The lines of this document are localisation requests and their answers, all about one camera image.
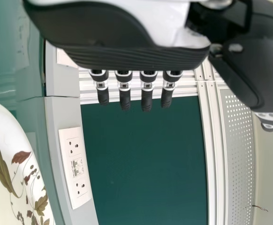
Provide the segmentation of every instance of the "floral pattern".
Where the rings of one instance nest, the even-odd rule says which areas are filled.
[[[25,223],[31,223],[31,225],[54,224],[46,188],[43,180],[40,179],[41,173],[33,152],[20,151],[14,154],[10,161],[11,165],[16,165],[12,177],[6,162],[8,161],[3,159],[0,150],[0,182],[9,192],[10,206],[15,218],[22,225]],[[21,211],[23,207],[19,207],[20,204],[25,204],[27,211]],[[50,212],[50,216],[45,213],[47,208],[49,208],[47,211]]]

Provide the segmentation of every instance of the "ribbed black surface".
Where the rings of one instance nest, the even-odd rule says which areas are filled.
[[[59,47],[83,68],[106,70],[192,70],[208,53],[208,48]]]
[[[105,90],[97,90],[97,94],[100,105],[108,105],[109,103],[108,88],[106,88]]]
[[[160,104],[162,108],[169,108],[171,103],[172,103],[172,95],[173,91],[172,90],[165,90],[161,92],[161,100]]]
[[[141,106],[143,112],[149,112],[152,108],[152,93],[153,91],[142,90]]]
[[[122,110],[130,109],[130,90],[120,90],[120,106]]]

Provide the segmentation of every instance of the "dark green panel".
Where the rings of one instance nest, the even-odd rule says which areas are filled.
[[[100,225],[207,225],[205,150],[198,97],[82,105],[91,187]]]

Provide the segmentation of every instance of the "black plastic cover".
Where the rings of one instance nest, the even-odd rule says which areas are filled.
[[[169,108],[172,103],[173,90],[166,90],[163,88],[161,92],[160,104],[162,108]]]
[[[152,109],[152,94],[153,91],[142,90],[141,106],[143,112],[149,112]]]
[[[207,48],[160,47],[131,14],[106,3],[76,2],[25,9],[40,33],[79,66],[105,70],[192,70]]]
[[[130,109],[130,89],[126,91],[120,90],[120,106],[122,110]]]
[[[105,90],[97,90],[98,101],[100,105],[108,105],[109,104],[109,93],[108,88]]]

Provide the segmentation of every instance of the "wall outlet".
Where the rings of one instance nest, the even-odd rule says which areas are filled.
[[[79,137],[74,137],[66,140],[66,146],[70,157],[80,154]]]
[[[58,131],[61,157],[72,209],[92,198],[81,127]]]
[[[86,188],[86,181],[85,178],[81,178],[77,181],[74,182],[74,190],[75,190],[75,195],[77,198],[79,198],[80,196],[84,195],[85,193],[88,192],[87,188]]]

